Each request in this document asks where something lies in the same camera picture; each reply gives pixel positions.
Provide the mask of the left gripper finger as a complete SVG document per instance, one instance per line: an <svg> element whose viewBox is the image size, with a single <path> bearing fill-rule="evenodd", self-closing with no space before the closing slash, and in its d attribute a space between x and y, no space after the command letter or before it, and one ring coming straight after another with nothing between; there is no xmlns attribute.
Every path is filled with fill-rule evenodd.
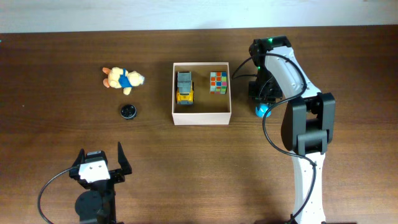
<svg viewBox="0 0 398 224"><path fill-rule="evenodd" d="M132 167L124 154L123 147L120 142L118 142L118 163L121 166L121 170L124 175L132 174Z"/></svg>
<svg viewBox="0 0 398 224"><path fill-rule="evenodd" d="M77 158L75 159L74 163L73 163L73 167L77 167L80 164L85 162L85 150L84 149L80 149Z"/></svg>

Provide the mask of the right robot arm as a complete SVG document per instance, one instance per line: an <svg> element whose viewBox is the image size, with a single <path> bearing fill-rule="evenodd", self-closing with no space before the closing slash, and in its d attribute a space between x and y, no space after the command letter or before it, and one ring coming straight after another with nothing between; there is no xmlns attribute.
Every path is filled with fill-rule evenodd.
<svg viewBox="0 0 398 224"><path fill-rule="evenodd" d="M333 139L335 98L322 93L306 76L286 36L255 39L249 47L257 78L249 84L256 113L266 119L286 105L281 125L284 148L292 158L295 203L289 223L325 223L322 169Z"/></svg>

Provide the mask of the yellow grey toy truck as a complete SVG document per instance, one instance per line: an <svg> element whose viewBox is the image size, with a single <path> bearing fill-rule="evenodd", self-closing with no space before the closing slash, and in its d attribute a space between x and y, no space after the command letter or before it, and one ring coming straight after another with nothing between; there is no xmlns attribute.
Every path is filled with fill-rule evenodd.
<svg viewBox="0 0 398 224"><path fill-rule="evenodd" d="M177 73L176 104L192 105L194 103L194 89L191 72Z"/></svg>

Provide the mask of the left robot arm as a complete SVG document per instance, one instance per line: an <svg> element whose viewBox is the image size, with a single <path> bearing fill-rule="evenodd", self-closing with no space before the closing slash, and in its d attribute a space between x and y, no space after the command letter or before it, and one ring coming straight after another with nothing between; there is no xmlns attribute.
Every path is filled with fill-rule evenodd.
<svg viewBox="0 0 398 224"><path fill-rule="evenodd" d="M114 186L132 174L121 143L118 143L120 168L109 170L104 151L86 153L80 150L69 171L69 177L77 181L86 191L75 202L79 223L112 224L116 218L116 191Z"/></svg>

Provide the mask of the multicoloured puzzle cube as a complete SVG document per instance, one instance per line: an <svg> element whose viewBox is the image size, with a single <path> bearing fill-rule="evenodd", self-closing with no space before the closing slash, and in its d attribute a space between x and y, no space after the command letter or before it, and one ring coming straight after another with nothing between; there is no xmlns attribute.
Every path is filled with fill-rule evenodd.
<svg viewBox="0 0 398 224"><path fill-rule="evenodd" d="M227 72L210 73L210 93L216 95L225 95L228 89Z"/></svg>

